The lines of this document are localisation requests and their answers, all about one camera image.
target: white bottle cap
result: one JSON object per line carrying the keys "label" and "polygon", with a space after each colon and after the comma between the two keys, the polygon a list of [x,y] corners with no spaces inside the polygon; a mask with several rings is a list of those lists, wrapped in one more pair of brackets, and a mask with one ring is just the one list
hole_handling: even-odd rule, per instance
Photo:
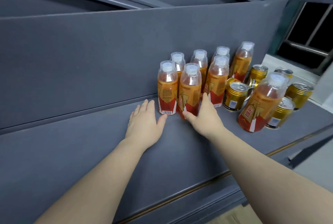
{"label": "white bottle cap", "polygon": [[183,60],[183,56],[180,53],[176,53],[172,55],[172,61],[176,63],[180,63]]}
{"label": "white bottle cap", "polygon": [[186,73],[190,76],[196,75],[198,72],[198,67],[196,65],[188,65],[186,67]]}
{"label": "white bottle cap", "polygon": [[221,57],[216,56],[214,60],[215,60],[215,65],[217,66],[225,66],[227,64],[227,59],[223,56]]}
{"label": "white bottle cap", "polygon": [[173,71],[173,65],[171,62],[165,62],[162,64],[162,71],[169,73]]}
{"label": "white bottle cap", "polygon": [[272,74],[268,79],[268,84],[273,87],[282,87],[285,84],[286,78],[280,74]]}
{"label": "white bottle cap", "polygon": [[205,50],[195,50],[194,57],[196,59],[204,59],[205,56],[207,55],[207,52]]}
{"label": "white bottle cap", "polygon": [[217,48],[216,55],[228,55],[230,49],[228,47],[220,46]]}
{"label": "white bottle cap", "polygon": [[242,49],[249,51],[252,49],[253,46],[253,42],[243,42]]}

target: person's left arm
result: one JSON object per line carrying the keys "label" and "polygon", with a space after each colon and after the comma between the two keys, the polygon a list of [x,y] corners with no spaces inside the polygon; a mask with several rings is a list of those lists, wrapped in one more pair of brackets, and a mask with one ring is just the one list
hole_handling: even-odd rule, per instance
{"label": "person's left arm", "polygon": [[125,139],[35,224],[112,223],[141,155],[160,138],[166,118],[163,115],[156,123],[153,100],[138,105],[130,116]]}

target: gold trim strip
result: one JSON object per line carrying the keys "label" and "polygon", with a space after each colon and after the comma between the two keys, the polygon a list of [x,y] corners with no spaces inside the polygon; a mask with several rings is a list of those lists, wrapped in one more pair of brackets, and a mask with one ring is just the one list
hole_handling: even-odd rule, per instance
{"label": "gold trim strip", "polygon": [[[296,144],[298,144],[300,142],[303,142],[303,141],[305,141],[305,140],[307,140],[307,139],[309,139],[311,137],[314,137],[315,135],[318,135],[318,134],[320,134],[320,133],[322,133],[322,132],[324,132],[324,131],[328,130],[329,128],[332,128],[332,127],[333,127],[333,124],[330,124],[330,125],[322,128],[322,129],[320,129],[320,130],[315,131],[312,134],[306,135],[305,137],[299,138],[299,139],[297,139],[297,140],[295,140],[295,141],[293,141],[293,142],[291,142],[291,143],[289,143],[287,145],[282,146],[281,148],[278,148],[278,149],[276,149],[274,151],[269,152],[267,154],[267,156],[273,156],[273,155],[275,155],[275,154],[277,154],[277,153],[279,153],[281,151],[284,151],[284,150],[286,150],[286,149],[288,149],[288,148],[290,148],[290,147],[292,147],[292,146],[294,146],[294,145],[296,145]],[[152,212],[152,211],[154,211],[154,210],[156,210],[156,209],[158,209],[160,207],[163,207],[163,206],[165,206],[165,205],[167,205],[167,204],[169,204],[169,203],[171,203],[171,202],[173,202],[175,200],[178,200],[178,199],[180,199],[182,197],[185,197],[186,195],[189,195],[190,193],[195,192],[195,191],[197,191],[197,190],[205,187],[206,185],[216,183],[217,181],[219,181],[219,180],[221,180],[221,179],[223,179],[223,178],[225,178],[225,177],[227,177],[229,175],[231,175],[230,171],[223,172],[222,174],[220,174],[220,175],[218,175],[218,176],[216,176],[216,177],[214,177],[214,178],[212,178],[212,179],[210,179],[210,180],[208,180],[206,182],[198,184],[195,187],[190,188],[189,190],[187,190],[187,191],[185,191],[183,193],[180,193],[180,194],[176,195],[175,197],[173,197],[171,199],[168,199],[168,200],[163,201],[163,202],[161,202],[161,203],[159,203],[157,205],[154,205],[154,206],[152,206],[152,207],[150,207],[150,208],[148,208],[146,210],[138,212],[138,213],[136,213],[136,214],[134,214],[134,215],[132,215],[132,216],[124,219],[124,220],[116,222],[115,224],[125,224],[127,222],[132,221],[132,220],[135,220],[136,218],[139,218],[139,217],[141,217],[141,216],[143,216],[143,215],[145,215],[147,213],[150,213],[150,212]]]}

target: forearm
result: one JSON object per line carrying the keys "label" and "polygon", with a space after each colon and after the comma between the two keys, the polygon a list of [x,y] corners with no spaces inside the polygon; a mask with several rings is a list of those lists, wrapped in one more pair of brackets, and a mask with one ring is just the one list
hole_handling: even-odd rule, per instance
{"label": "forearm", "polygon": [[264,223],[331,223],[333,196],[225,130],[211,139]]}
{"label": "forearm", "polygon": [[111,223],[142,153],[126,139],[121,141],[114,151],[52,205],[36,224]]}

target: wooden floor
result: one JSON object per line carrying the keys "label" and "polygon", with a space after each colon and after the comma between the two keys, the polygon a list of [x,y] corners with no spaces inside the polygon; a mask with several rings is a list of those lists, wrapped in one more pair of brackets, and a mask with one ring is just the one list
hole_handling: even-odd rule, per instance
{"label": "wooden floor", "polygon": [[262,224],[250,205],[235,207],[206,224]]}

